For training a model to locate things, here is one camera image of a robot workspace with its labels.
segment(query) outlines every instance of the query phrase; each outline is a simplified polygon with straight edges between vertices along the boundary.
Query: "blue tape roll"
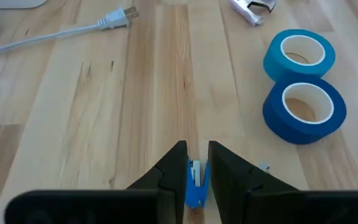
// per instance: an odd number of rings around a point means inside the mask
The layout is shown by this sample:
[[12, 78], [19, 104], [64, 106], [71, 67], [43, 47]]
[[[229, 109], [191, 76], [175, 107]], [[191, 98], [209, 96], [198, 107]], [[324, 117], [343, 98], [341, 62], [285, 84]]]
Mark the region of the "blue tape roll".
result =
[[[288, 109], [286, 98], [308, 104], [316, 121], [305, 121]], [[346, 105], [340, 94], [326, 81], [313, 76], [281, 79], [276, 82], [263, 106], [267, 126], [293, 144], [309, 144], [337, 130], [346, 117]]]
[[[296, 62], [290, 57], [302, 59]], [[274, 80], [296, 75], [322, 77], [335, 62], [335, 51], [324, 37], [301, 29], [277, 34], [264, 58], [264, 69]]]

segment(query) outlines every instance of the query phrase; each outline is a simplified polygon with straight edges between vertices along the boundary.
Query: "wooden surface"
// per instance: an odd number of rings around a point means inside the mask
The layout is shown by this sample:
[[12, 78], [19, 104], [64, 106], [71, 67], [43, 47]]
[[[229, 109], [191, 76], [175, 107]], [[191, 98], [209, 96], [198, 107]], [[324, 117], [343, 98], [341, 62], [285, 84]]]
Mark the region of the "wooden surface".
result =
[[[124, 189], [179, 139], [191, 159], [205, 161], [214, 139], [299, 189], [358, 189], [358, 1], [280, 0], [251, 27], [227, 0], [49, 0], [2, 11], [0, 45], [131, 5], [140, 17], [129, 29], [0, 55], [0, 223], [6, 203], [27, 190]], [[262, 59], [290, 28], [333, 44], [324, 79], [347, 105], [341, 128], [307, 146], [278, 138], [261, 113], [274, 84]], [[211, 190], [184, 222], [220, 222]]]

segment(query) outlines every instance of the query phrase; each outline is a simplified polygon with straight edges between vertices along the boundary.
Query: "white object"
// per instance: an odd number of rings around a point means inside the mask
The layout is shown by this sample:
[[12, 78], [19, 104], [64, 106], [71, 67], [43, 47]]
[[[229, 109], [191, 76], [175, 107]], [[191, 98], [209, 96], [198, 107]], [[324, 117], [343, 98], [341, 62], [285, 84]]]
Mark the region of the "white object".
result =
[[231, 7], [252, 25], [261, 25], [265, 19], [265, 16], [256, 15], [252, 12], [250, 6], [260, 6], [266, 8], [269, 12], [272, 12], [276, 5], [276, 0], [229, 0]]
[[130, 20], [137, 16], [139, 16], [139, 13], [136, 11], [135, 7], [130, 7], [128, 9], [123, 9], [122, 7], [120, 7], [119, 9], [113, 12], [107, 13], [103, 18], [98, 20], [97, 24], [95, 25], [80, 27], [72, 30], [65, 30], [54, 34], [24, 39], [16, 43], [7, 44], [5, 46], [0, 47], [0, 53], [14, 47], [18, 47], [33, 42], [38, 42], [41, 40], [56, 38], [60, 35], [74, 34], [74, 33], [86, 32], [96, 29], [106, 30], [106, 29], [114, 29], [121, 26], [129, 26]]
[[193, 161], [191, 170], [191, 176], [194, 180], [194, 185], [196, 187], [201, 186], [201, 179], [200, 179], [200, 161]]
[[[281, 42], [281, 53], [291, 62], [302, 66], [314, 66], [326, 58], [326, 50], [316, 39], [305, 35], [291, 35]], [[300, 63], [290, 58], [287, 53], [297, 54], [309, 63]]]
[[[309, 105], [314, 111], [316, 121], [306, 121], [293, 114], [285, 102], [286, 98], [295, 98]], [[306, 124], [322, 124], [328, 121], [334, 114], [333, 100], [322, 88], [314, 84], [292, 83], [284, 89], [282, 101], [285, 110], [291, 116]]]
[[0, 9], [28, 9], [38, 7], [47, 0], [0, 0]]
[[260, 164], [259, 169], [265, 171], [266, 173], [270, 173], [270, 166], [268, 164]]

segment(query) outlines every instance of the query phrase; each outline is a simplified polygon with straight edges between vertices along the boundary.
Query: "dark blue tape roll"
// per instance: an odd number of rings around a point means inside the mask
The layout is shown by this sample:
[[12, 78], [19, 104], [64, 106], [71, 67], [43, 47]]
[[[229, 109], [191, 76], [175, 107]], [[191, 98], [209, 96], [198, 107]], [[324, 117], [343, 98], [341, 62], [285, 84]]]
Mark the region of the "dark blue tape roll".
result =
[[[301, 56], [308, 63], [297, 63], [284, 53]], [[264, 69], [277, 82], [297, 75], [322, 77], [334, 62], [334, 48], [324, 37], [307, 30], [292, 29], [274, 37], [264, 58]]]
[[[323, 112], [328, 110], [324, 110], [327, 107], [322, 106], [323, 101], [329, 100], [319, 100], [313, 91], [308, 91], [315, 90], [317, 92], [319, 89], [324, 90], [333, 103], [330, 113], [326, 113], [330, 116], [324, 115]], [[308, 121], [301, 121], [300, 118], [291, 115], [284, 105], [283, 92], [285, 90], [285, 94], [288, 96], [291, 94], [294, 98], [304, 96], [309, 100], [315, 100], [315, 102], [305, 102], [309, 105], [321, 103], [317, 108], [323, 111], [320, 115], [326, 120], [319, 124], [310, 124], [306, 123]], [[263, 116], [267, 126], [282, 139], [293, 144], [309, 144], [331, 134], [341, 126], [346, 117], [346, 105], [338, 91], [326, 81], [312, 76], [291, 77], [281, 79], [274, 85], [265, 100]]]

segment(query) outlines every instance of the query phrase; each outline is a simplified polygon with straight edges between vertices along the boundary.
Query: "light blue tape roll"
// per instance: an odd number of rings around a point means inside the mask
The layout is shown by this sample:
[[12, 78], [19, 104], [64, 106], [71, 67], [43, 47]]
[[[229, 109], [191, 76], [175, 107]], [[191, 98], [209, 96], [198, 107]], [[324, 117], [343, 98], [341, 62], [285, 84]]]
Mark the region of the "light blue tape roll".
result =
[[[298, 62], [291, 57], [302, 59]], [[274, 81], [298, 75], [321, 78], [335, 62], [335, 51], [324, 37], [307, 30], [291, 29], [277, 34], [264, 58], [264, 69]]]

